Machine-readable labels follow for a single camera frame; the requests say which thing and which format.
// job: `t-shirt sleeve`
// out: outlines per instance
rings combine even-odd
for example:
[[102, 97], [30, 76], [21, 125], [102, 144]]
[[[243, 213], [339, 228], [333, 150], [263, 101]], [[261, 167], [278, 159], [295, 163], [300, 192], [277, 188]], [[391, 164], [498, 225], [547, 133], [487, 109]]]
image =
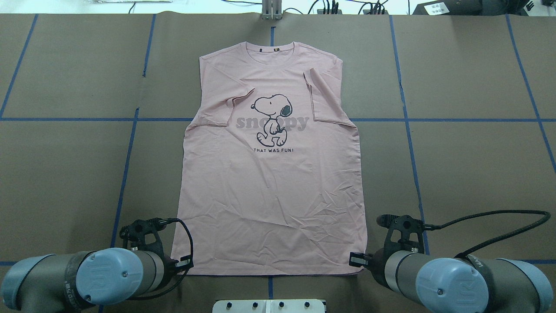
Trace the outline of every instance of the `t-shirt sleeve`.
[[253, 87], [239, 78], [199, 58], [201, 74], [201, 106], [190, 124], [191, 127], [227, 126], [235, 101], [249, 95]]
[[321, 71], [316, 68], [305, 71], [305, 81], [310, 86], [313, 102], [313, 113], [316, 121], [324, 121], [346, 126], [353, 126], [349, 117], [342, 109], [343, 61], [336, 58], [332, 68]]

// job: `neckline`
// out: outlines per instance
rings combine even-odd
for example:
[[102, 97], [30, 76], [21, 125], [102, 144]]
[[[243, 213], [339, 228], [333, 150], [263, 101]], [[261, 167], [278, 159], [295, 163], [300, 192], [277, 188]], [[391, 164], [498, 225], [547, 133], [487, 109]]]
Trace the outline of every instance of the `neckline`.
[[[256, 59], [254, 59], [249, 54], [249, 51], [253, 51], [253, 52], [266, 51], [267, 53], [272, 53], [276, 49], [279, 49], [280, 51], [293, 50], [294, 53], [286, 61], [284, 61], [280, 64], [277, 64], [277, 65], [269, 65], [269, 64], [261, 63], [261, 62], [257, 61]], [[299, 43], [294, 41], [292, 43], [289, 43], [289, 44], [283, 45], [283, 46], [259, 46], [259, 45], [254, 45], [253, 43], [249, 43], [249, 42], [245, 41], [245, 42], [241, 43], [241, 51], [243, 52], [243, 54], [247, 58], [247, 61], [249, 63], [255, 65], [255, 66], [262, 67], [262, 68], [265, 68], [265, 69], [283, 69], [283, 68], [286, 68], [286, 67], [290, 66], [297, 59], [297, 57], [299, 55]]]

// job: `gray robot arm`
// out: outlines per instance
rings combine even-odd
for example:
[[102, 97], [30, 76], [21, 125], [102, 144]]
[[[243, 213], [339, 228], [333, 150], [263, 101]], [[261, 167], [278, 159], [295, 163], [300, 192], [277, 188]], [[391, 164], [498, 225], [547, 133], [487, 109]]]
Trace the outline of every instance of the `gray robot arm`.
[[[10, 268], [2, 282], [4, 304], [25, 313], [79, 312], [94, 305], [140, 300], [138, 295], [163, 288], [184, 271], [175, 287], [193, 263], [192, 253], [180, 261], [164, 255], [157, 231], [171, 222], [181, 220], [137, 220], [123, 227], [120, 237], [124, 247], [132, 242], [131, 250], [109, 248], [21, 260]], [[181, 223], [191, 240], [189, 230]], [[146, 234], [153, 234], [156, 241], [145, 244]]]
[[[544, 221], [550, 217], [548, 212], [537, 212], [545, 215]], [[374, 255], [352, 252], [350, 265], [367, 268], [379, 284], [434, 313], [542, 313], [550, 308], [554, 299], [550, 282], [529, 263], [504, 258], [481, 260], [467, 251], [455, 258], [435, 258], [424, 254], [421, 234], [424, 229], [441, 227], [409, 216], [380, 216], [377, 222], [389, 228], [384, 248]], [[402, 233], [398, 242], [390, 240], [395, 229]], [[409, 240], [414, 232], [419, 242]], [[520, 232], [509, 233], [506, 238]]]

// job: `blue cap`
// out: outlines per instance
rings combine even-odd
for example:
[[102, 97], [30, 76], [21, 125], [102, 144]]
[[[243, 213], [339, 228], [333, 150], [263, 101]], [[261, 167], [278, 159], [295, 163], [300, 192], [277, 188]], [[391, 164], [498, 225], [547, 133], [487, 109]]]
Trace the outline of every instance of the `blue cap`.
[[143, 264], [135, 253], [109, 248], [89, 255], [77, 270], [79, 295], [87, 302], [110, 305], [131, 297], [143, 280]]
[[2, 296], [4, 297], [4, 304], [12, 310], [20, 309], [17, 307], [17, 292], [19, 291], [19, 287], [21, 283], [27, 277], [27, 274], [31, 272], [31, 270], [37, 265], [37, 263], [41, 262], [43, 259], [53, 256], [53, 255], [45, 255], [40, 257], [30, 257], [23, 259], [17, 263], [15, 263], [9, 271], [6, 273], [4, 277], [4, 281], [2, 282]]
[[506, 258], [498, 258], [497, 260], [510, 262], [511, 264], [519, 268], [525, 275], [527, 275], [527, 277], [529, 278], [529, 280], [531, 280], [531, 283], [533, 283], [533, 286], [537, 290], [537, 294], [539, 295], [540, 307], [537, 313], [548, 311], [550, 305], [552, 304], [552, 300], [554, 300], [554, 293], [552, 291], [550, 281], [548, 281], [546, 275], [541, 270], [539, 270], [539, 268], [527, 262], [508, 260]]
[[425, 264], [415, 280], [421, 303], [434, 313], [484, 312], [488, 287], [470, 265], [453, 258], [437, 258]]

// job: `white mount plate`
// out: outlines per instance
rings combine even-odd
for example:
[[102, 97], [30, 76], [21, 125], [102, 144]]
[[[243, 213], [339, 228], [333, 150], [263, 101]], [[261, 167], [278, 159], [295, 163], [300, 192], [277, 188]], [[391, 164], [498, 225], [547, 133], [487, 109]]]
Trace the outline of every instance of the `white mount plate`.
[[317, 299], [220, 300], [212, 313], [326, 313], [325, 303]]

